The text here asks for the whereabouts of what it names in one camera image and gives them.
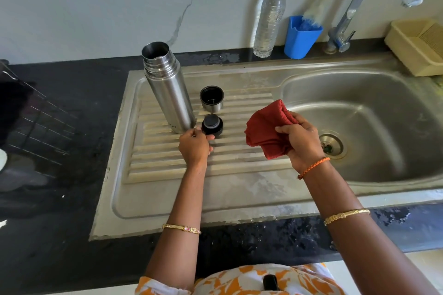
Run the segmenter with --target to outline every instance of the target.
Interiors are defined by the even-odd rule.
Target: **orange and white floral shirt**
[[[280,291],[263,290],[263,277],[273,274]],[[154,279],[140,278],[136,295],[345,295],[325,264],[284,266],[249,265],[200,279],[194,291],[168,287]]]

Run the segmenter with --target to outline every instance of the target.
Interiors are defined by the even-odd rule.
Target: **sink drain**
[[[323,152],[332,159],[339,159],[346,155],[346,147],[335,133],[327,132],[320,135]]]

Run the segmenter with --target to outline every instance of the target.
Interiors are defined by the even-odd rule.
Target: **person's left hand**
[[[187,130],[180,136],[179,151],[188,168],[207,165],[208,155],[213,151],[208,140],[214,140],[213,134],[205,135],[201,127]]]

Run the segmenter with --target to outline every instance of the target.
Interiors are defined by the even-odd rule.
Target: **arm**
[[[289,134],[288,153],[299,173],[325,155],[317,129],[294,113],[299,124],[276,127]],[[310,170],[304,181],[323,218],[363,208],[329,161]],[[355,214],[328,225],[329,232],[360,292],[365,294],[435,294],[438,292],[383,233],[369,214]]]
[[[203,202],[203,180],[207,158],[212,151],[199,127],[180,136],[179,150],[186,161],[186,172],[180,184],[168,224],[200,229]],[[145,275],[167,286],[192,290],[197,265],[198,234],[164,229],[152,253]]]

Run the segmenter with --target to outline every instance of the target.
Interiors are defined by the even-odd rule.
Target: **gold bracelet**
[[[356,209],[347,212],[341,212],[339,214],[333,214],[332,216],[329,216],[328,218],[325,219],[324,223],[325,225],[328,225],[333,221],[336,221],[337,219],[346,218],[353,214],[370,214],[370,213],[371,211],[369,211],[368,209]]]
[[[185,232],[191,232],[191,233],[195,233],[195,234],[202,234],[202,231],[197,230],[195,227],[187,227],[187,226],[181,226],[181,225],[171,225],[171,224],[163,224],[162,229],[164,228],[168,228],[168,229],[176,229],[176,230],[181,230],[181,231],[185,231]]]

